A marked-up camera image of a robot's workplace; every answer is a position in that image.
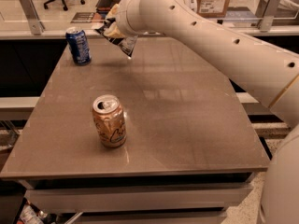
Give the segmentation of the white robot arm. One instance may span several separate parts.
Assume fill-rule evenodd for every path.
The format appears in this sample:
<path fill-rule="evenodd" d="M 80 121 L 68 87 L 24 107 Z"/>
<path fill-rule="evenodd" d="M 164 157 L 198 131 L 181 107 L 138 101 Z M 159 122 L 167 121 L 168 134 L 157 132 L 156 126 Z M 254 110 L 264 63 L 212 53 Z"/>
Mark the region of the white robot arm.
<path fill-rule="evenodd" d="M 299 224 L 299 56 L 209 21 L 195 8 L 195 0 L 121 0 L 107 16 L 105 35 L 175 38 L 291 127 L 269 164 L 257 224 Z"/>

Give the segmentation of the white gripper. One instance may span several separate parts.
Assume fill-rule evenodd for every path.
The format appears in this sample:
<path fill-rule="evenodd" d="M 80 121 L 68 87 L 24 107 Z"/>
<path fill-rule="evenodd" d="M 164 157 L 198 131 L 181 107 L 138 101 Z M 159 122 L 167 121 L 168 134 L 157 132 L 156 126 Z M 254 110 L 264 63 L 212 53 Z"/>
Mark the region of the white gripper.
<path fill-rule="evenodd" d="M 107 20 L 116 19 L 117 26 L 105 30 L 105 36 L 125 38 L 126 36 L 141 35 L 147 31 L 140 13 L 141 0 L 121 0 L 115 4 L 106 15 Z"/>

